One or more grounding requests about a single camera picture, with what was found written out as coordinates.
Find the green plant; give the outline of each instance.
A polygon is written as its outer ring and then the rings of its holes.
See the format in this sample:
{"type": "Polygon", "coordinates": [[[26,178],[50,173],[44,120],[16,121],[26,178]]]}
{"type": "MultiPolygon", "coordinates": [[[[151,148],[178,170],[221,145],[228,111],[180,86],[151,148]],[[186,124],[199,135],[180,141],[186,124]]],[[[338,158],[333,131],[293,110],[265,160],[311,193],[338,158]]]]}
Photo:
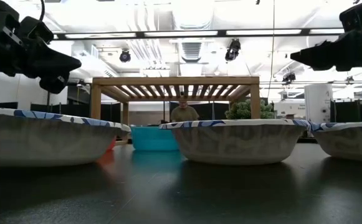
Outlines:
{"type": "MultiPolygon", "coordinates": [[[[227,119],[251,119],[250,100],[245,102],[234,103],[229,111],[225,112],[227,119]]],[[[261,100],[261,119],[272,119],[272,105],[265,105],[265,101],[261,100]]]]}

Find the blue patterned rim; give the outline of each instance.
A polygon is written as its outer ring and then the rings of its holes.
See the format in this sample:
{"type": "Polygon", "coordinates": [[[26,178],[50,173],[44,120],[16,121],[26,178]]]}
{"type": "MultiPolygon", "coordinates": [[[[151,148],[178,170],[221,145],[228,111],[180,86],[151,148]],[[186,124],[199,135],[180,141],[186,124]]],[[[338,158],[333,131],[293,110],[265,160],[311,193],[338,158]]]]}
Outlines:
{"type": "Polygon", "coordinates": [[[248,125],[297,125],[306,128],[310,123],[305,120],[292,119],[240,119],[240,120],[209,120],[209,121],[184,121],[162,124],[160,129],[195,128],[195,127],[220,127],[220,126],[248,126],[248,125]]]}
{"type": "Polygon", "coordinates": [[[77,116],[69,116],[63,114],[45,113],[45,112],[28,111],[28,110],[14,110],[7,108],[0,108],[0,114],[7,116],[17,116],[22,118],[49,119],[49,120],[63,121],[68,123],[86,124],[91,126],[106,126],[111,128],[120,128],[122,131],[131,132],[130,127],[124,124],[113,123],[110,121],[102,121],[92,118],[81,118],[77,116]]]}
{"type": "Polygon", "coordinates": [[[325,132],[325,131],[338,131],[346,128],[358,128],[362,127],[362,122],[354,123],[311,123],[311,131],[313,132],[325,132]]]}

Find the wooden frame structure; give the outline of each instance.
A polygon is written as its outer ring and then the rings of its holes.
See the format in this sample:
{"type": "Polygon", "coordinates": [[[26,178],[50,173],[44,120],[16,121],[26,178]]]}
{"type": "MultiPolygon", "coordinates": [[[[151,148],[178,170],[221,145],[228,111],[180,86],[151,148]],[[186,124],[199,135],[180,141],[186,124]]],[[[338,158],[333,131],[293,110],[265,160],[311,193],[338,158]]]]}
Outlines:
{"type": "Polygon", "coordinates": [[[101,94],[123,103],[123,124],[129,124],[130,101],[229,101],[251,94],[251,118],[260,118],[259,77],[121,77],[93,78],[91,118],[100,119],[101,94]]]}

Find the paper plate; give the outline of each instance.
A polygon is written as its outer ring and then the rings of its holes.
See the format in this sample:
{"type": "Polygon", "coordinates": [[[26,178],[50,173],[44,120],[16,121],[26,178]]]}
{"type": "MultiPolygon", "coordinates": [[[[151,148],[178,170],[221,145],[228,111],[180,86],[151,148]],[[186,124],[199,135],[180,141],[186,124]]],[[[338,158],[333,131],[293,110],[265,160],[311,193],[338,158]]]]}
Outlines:
{"type": "Polygon", "coordinates": [[[130,127],[91,118],[0,108],[0,166],[93,162],[130,127]]]}
{"type": "Polygon", "coordinates": [[[190,160],[226,165],[280,162],[293,151],[309,122],[291,119],[186,121],[162,124],[172,130],[190,160]]]}
{"type": "Polygon", "coordinates": [[[327,154],[362,161],[362,122],[312,124],[311,131],[327,154]]]}

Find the person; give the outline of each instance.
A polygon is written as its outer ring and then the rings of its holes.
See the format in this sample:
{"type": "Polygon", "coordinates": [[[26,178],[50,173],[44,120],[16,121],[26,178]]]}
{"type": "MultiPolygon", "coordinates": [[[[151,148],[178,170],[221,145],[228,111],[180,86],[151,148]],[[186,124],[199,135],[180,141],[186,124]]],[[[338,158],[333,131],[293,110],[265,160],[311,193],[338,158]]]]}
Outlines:
{"type": "Polygon", "coordinates": [[[187,101],[179,101],[179,106],[171,112],[172,122],[197,121],[198,119],[198,112],[193,107],[188,106],[187,101]]]}

